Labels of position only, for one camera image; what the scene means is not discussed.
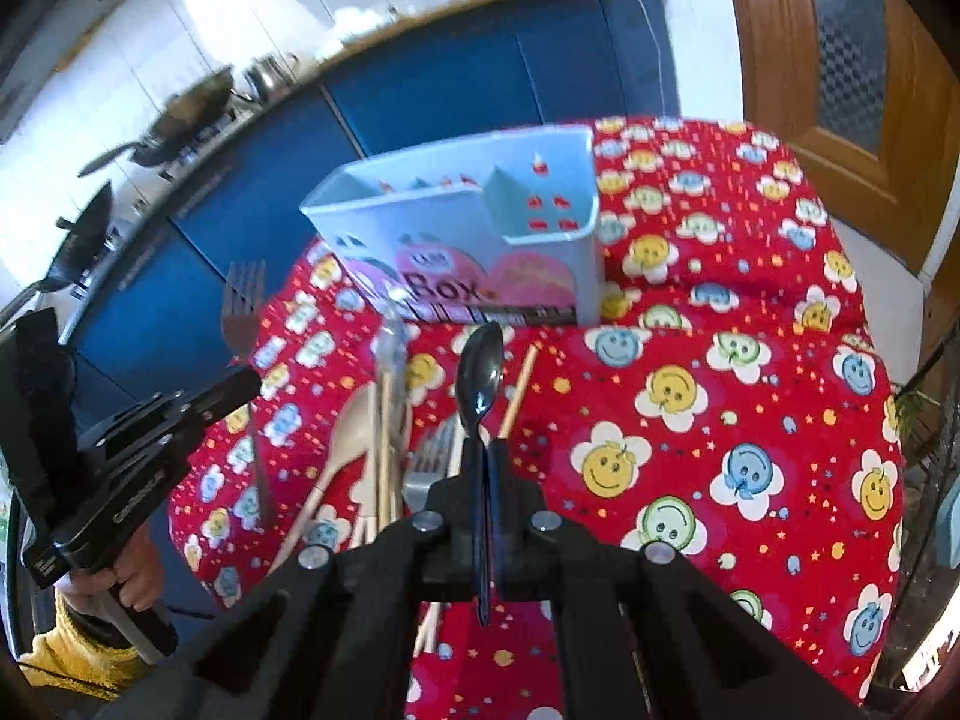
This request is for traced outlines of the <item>left hand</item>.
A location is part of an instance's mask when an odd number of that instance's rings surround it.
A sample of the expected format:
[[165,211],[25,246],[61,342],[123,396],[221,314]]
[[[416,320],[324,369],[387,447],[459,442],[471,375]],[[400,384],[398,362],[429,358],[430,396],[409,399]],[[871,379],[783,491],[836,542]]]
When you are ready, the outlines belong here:
[[71,571],[55,582],[55,590],[77,613],[99,617],[99,595],[119,590],[119,603],[133,611],[145,611],[163,593],[163,566],[148,525],[142,525],[127,541],[114,562],[96,574]]

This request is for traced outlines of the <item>yellow sleeve forearm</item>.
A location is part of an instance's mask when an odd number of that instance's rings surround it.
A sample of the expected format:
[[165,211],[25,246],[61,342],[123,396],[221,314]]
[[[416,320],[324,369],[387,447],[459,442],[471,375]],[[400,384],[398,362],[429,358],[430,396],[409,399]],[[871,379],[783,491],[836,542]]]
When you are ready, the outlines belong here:
[[112,700],[151,670],[135,647],[116,647],[119,640],[107,622],[77,613],[57,593],[53,628],[32,639],[18,665],[35,688]]

